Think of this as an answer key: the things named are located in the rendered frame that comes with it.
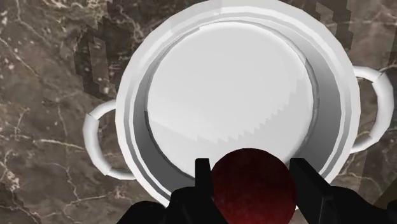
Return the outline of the white two-handled pot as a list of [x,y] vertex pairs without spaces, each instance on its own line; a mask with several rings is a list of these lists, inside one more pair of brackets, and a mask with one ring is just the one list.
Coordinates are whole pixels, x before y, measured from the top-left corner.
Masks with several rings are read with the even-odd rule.
[[116,98],[89,112],[85,149],[106,176],[136,180],[167,205],[192,186],[195,160],[240,148],[327,181],[377,143],[394,111],[385,73],[354,66],[336,37],[280,0],[207,0],[141,43]]

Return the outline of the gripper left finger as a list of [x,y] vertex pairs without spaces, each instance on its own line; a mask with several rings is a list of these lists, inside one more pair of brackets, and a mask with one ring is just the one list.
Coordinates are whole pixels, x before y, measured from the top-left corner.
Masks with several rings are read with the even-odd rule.
[[211,167],[195,160],[195,185],[172,192],[167,207],[152,201],[130,206],[116,224],[228,224],[213,201]]

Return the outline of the dark red round fruit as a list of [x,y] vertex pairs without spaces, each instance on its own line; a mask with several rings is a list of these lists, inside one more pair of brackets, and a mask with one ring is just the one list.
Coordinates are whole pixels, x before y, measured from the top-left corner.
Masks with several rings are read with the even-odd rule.
[[244,148],[226,154],[211,171],[214,201],[228,224],[289,224],[295,184],[272,154]]

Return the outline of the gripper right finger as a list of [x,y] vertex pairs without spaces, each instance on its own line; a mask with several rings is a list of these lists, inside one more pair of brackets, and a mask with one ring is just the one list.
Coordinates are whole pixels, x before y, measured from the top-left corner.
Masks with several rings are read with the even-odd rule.
[[304,158],[291,158],[296,204],[308,224],[397,224],[397,199],[385,209],[355,191],[331,186]]

